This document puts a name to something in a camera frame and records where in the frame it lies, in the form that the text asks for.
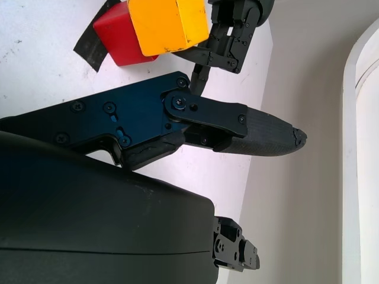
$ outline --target yellow block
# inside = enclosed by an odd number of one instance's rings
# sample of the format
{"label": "yellow block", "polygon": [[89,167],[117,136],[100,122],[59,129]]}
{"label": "yellow block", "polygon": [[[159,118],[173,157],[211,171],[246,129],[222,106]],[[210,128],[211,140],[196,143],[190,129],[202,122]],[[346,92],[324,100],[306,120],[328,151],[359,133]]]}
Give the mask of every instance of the yellow block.
{"label": "yellow block", "polygon": [[209,37],[204,0],[129,0],[145,56],[188,49]]}

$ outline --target red block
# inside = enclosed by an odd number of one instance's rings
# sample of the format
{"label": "red block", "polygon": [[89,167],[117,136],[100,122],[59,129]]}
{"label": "red block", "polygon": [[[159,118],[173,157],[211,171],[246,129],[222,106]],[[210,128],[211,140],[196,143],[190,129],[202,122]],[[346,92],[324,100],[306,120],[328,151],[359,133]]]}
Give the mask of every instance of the red block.
{"label": "red block", "polygon": [[150,62],[158,57],[142,54],[127,2],[114,5],[94,22],[94,29],[118,66]]}

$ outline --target hex screw head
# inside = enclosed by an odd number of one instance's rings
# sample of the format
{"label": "hex screw head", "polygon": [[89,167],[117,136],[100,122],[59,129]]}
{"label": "hex screw head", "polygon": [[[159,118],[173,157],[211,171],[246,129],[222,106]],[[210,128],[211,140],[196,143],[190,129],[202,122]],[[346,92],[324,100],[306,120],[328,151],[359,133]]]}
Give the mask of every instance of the hex screw head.
{"label": "hex screw head", "polygon": [[116,105],[112,102],[107,102],[104,104],[103,110],[108,114],[112,114],[116,111]]}
{"label": "hex screw head", "polygon": [[176,84],[178,84],[180,88],[185,88],[188,86],[187,80],[184,78],[179,78],[178,80],[176,80]]}
{"label": "hex screw head", "polygon": [[241,115],[238,117],[238,121],[239,121],[239,123],[241,123],[241,124],[245,124],[245,123],[246,123],[246,117],[245,117],[243,114],[241,114]]}
{"label": "hex screw head", "polygon": [[217,253],[221,252],[223,246],[224,246],[223,242],[221,240],[217,240],[217,242],[216,242],[216,252]]}
{"label": "hex screw head", "polygon": [[118,143],[121,147],[128,147],[131,143],[130,138],[127,136],[121,136],[118,139]]}
{"label": "hex screw head", "polygon": [[85,104],[81,101],[75,101],[71,104],[71,109],[73,112],[82,112],[85,110]]}
{"label": "hex screw head", "polygon": [[55,142],[58,144],[67,144],[70,140],[70,137],[66,133],[58,133],[55,135]]}
{"label": "hex screw head", "polygon": [[185,98],[182,98],[181,96],[174,96],[172,98],[172,106],[175,109],[182,111],[186,106]]}

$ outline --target bolt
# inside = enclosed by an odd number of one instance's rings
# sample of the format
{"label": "bolt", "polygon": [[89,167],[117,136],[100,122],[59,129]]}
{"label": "bolt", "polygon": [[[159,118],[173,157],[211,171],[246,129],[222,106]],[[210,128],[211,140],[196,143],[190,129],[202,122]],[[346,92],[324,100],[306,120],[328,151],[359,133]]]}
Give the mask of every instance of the bolt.
{"label": "bolt", "polygon": [[121,147],[128,147],[130,145],[130,138],[127,136],[121,136],[118,139],[118,143]]}
{"label": "bolt", "polygon": [[182,98],[180,96],[173,97],[172,98],[172,105],[174,106],[174,108],[176,108],[180,111],[185,109],[185,98]]}
{"label": "bolt", "polygon": [[239,123],[241,124],[245,124],[246,123],[246,118],[243,114],[241,114],[239,117],[238,117],[238,121]]}
{"label": "bolt", "polygon": [[66,144],[69,141],[70,137],[66,133],[58,133],[55,136],[55,142],[58,144]]}
{"label": "bolt", "polygon": [[187,80],[184,79],[184,78],[179,78],[179,79],[176,81],[176,84],[178,84],[178,86],[179,86],[180,88],[185,88],[185,87],[188,86],[188,84],[187,84]]}
{"label": "bolt", "polygon": [[85,109],[85,105],[83,102],[81,101],[75,101],[72,103],[71,105],[71,109],[74,111],[74,112],[81,112],[81,111],[84,111]]}
{"label": "bolt", "polygon": [[216,252],[217,253],[221,252],[222,247],[223,247],[223,242],[221,240],[217,240],[216,241]]}
{"label": "bolt", "polygon": [[103,109],[106,113],[112,114],[116,111],[116,105],[112,102],[107,102],[104,104]]}

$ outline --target black tape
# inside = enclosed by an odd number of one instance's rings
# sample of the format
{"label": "black tape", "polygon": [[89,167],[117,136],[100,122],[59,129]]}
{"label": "black tape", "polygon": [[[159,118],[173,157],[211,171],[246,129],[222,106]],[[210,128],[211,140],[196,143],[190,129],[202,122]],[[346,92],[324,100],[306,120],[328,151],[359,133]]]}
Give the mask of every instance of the black tape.
{"label": "black tape", "polygon": [[97,33],[93,28],[93,24],[98,18],[104,15],[105,12],[120,2],[120,0],[107,0],[98,11],[95,18],[88,25],[73,49],[73,51],[87,61],[96,72],[99,71],[101,63],[107,56],[108,51],[101,42],[100,38],[97,36]]}

